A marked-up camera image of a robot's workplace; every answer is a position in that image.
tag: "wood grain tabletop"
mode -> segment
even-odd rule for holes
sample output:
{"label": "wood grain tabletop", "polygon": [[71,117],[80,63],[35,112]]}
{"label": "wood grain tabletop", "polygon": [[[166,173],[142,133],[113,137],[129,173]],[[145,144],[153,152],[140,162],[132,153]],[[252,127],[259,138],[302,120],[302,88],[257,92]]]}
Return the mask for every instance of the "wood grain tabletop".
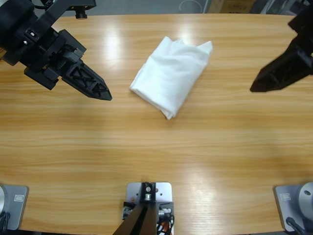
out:
{"label": "wood grain tabletop", "polygon": [[[313,180],[313,81],[249,91],[296,35],[288,16],[134,15],[61,18],[113,100],[63,81],[49,91],[0,62],[0,181],[25,185],[22,229],[111,235],[129,182],[170,182],[175,234],[282,230],[276,185]],[[129,90],[161,40],[213,42],[209,65],[178,115]]]}

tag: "label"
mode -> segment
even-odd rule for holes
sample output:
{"label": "label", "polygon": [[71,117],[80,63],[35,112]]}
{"label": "label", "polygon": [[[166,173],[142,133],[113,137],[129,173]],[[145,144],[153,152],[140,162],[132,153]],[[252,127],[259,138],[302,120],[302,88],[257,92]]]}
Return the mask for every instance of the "label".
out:
{"label": "label", "polygon": [[15,202],[23,202],[24,201],[24,195],[15,195],[14,201]]}
{"label": "label", "polygon": [[281,193],[281,194],[280,194],[280,198],[281,198],[283,201],[289,201],[289,200],[291,200],[291,197],[290,197],[290,194],[289,194],[289,193]]}

